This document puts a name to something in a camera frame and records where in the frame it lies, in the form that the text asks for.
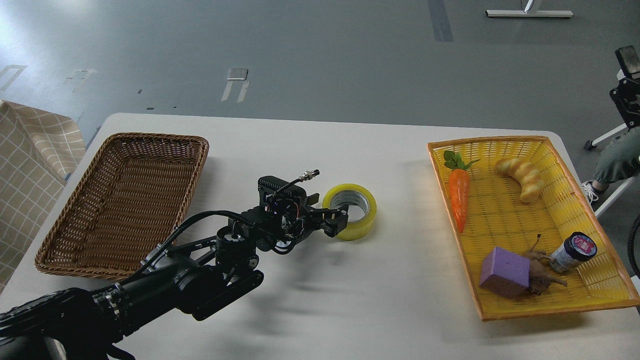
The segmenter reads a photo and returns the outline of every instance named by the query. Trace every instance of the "white sneaker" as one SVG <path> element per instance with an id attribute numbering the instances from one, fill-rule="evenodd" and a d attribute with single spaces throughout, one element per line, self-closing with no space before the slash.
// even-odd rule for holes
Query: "white sneaker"
<path id="1" fill-rule="evenodd" d="M 598 201 L 600 199 L 599 195 L 602 194 L 600 190 L 597 190 L 596 188 L 593 187 L 593 185 L 591 184 L 592 181 L 585 181 L 581 184 L 584 197 L 587 198 L 587 201 L 590 204 L 593 204 L 594 202 Z"/>

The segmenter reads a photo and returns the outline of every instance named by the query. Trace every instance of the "orange carrot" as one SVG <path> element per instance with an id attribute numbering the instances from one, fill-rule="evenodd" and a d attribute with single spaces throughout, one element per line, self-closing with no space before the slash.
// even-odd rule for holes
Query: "orange carrot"
<path id="1" fill-rule="evenodd" d="M 445 151 L 444 166 L 452 169 L 449 176 L 449 193 L 451 194 L 451 209 L 453 218 L 458 226 L 458 231 L 462 233 L 467 222 L 469 185 L 471 180 L 467 169 L 478 160 L 465 164 L 459 152 Z"/>

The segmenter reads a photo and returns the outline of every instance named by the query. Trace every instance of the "white table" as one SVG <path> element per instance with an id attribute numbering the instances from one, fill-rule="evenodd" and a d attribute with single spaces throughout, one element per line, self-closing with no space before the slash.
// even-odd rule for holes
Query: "white table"
<path id="1" fill-rule="evenodd" d="M 636 309 L 496 322 L 480 321 L 425 148 L 427 142 L 553 133 L 453 127 L 344 124 L 115 114 L 107 119 L 19 265 L 0 311 L 45 293 L 102 281 L 37 272 L 33 258 L 100 144 L 117 132 L 200 135 L 211 150 L 189 209 L 243 211 L 257 180 L 294 179 L 321 197 L 360 184 L 378 203 L 373 231 L 353 242 L 321 231 L 291 254 L 260 253 L 265 281 L 203 322 L 173 310 L 118 344 L 137 359 L 635 359 Z M 223 218 L 189 230 L 214 234 Z"/>

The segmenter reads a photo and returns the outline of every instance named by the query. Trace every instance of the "beige fabric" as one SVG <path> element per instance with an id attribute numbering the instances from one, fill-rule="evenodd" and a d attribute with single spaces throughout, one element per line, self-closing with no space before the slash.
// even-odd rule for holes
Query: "beige fabric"
<path id="1" fill-rule="evenodd" d="M 83 155 L 72 119 L 0 102 L 0 292 Z"/>

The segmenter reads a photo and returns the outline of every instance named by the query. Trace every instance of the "yellow basket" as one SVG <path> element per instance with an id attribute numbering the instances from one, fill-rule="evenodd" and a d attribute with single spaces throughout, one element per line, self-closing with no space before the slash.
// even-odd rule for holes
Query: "yellow basket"
<path id="1" fill-rule="evenodd" d="M 640 297 L 616 251 L 579 185 L 545 136 L 498 136 L 428 143 L 431 162 L 449 212 L 467 279 L 483 321 L 539 315 L 578 313 L 640 305 Z M 465 162 L 479 159 L 469 170 L 471 185 L 468 218 L 459 233 L 448 190 L 451 170 L 444 166 L 444 151 L 460 152 Z M 520 202 L 520 184 L 493 171 L 501 158 L 530 161 L 542 174 L 541 199 Z M 551 284 L 542 295 L 500 297 L 479 287 L 482 262 L 500 246 L 522 254 L 542 234 L 536 250 L 554 251 L 574 231 L 587 234 L 598 254 L 572 274 L 559 276 L 568 286 Z"/>

